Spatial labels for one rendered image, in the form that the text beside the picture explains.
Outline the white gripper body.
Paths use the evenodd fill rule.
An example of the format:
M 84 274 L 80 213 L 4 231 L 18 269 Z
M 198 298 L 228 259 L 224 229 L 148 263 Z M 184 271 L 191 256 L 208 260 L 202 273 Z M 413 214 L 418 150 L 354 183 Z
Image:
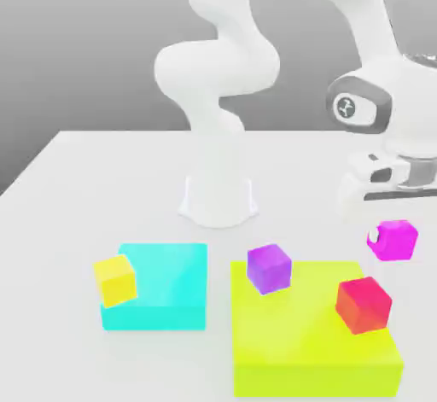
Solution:
M 408 219 L 437 211 L 437 184 L 422 189 L 401 189 L 397 185 L 365 182 L 351 172 L 338 189 L 341 216 L 354 223 Z

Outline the small magenta cube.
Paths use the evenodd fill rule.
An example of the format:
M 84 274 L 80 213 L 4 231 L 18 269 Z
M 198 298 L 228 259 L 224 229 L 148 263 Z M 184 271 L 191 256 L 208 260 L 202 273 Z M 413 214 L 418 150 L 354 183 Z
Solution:
M 409 260 L 417 243 L 417 229 L 405 219 L 382 221 L 377 225 L 379 239 L 367 244 L 381 261 Z

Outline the small red cube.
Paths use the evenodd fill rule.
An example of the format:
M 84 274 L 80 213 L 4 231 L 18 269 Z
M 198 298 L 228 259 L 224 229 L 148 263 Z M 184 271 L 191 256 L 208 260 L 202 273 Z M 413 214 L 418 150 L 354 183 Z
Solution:
M 387 327 L 392 298 L 374 277 L 339 283 L 335 310 L 354 335 Z

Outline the small purple cube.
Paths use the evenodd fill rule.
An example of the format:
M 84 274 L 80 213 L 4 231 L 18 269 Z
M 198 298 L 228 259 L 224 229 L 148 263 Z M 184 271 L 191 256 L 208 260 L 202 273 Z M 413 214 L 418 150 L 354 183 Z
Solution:
M 260 294 L 289 288 L 291 276 L 292 259 L 277 244 L 248 251 L 247 277 Z

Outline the small yellow cube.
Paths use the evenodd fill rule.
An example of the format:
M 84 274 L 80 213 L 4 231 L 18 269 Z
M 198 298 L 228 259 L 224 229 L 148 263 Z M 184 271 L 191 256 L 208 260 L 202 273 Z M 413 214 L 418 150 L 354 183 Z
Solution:
M 97 261 L 93 270 L 104 308 L 136 299 L 136 273 L 125 254 Z

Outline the large lime box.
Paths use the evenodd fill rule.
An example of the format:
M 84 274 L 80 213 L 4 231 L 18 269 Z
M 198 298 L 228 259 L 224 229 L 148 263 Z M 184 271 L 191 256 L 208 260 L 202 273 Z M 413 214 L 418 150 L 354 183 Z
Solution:
M 353 334 L 335 309 L 353 261 L 296 261 L 290 288 L 262 295 L 230 264 L 236 397 L 393 397 L 404 362 L 388 329 Z

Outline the large cyan box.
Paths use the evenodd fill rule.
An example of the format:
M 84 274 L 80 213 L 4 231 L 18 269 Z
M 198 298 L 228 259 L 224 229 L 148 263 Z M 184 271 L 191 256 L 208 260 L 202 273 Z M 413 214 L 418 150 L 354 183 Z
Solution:
M 208 251 L 205 243 L 123 243 L 137 297 L 102 307 L 106 331 L 204 330 Z

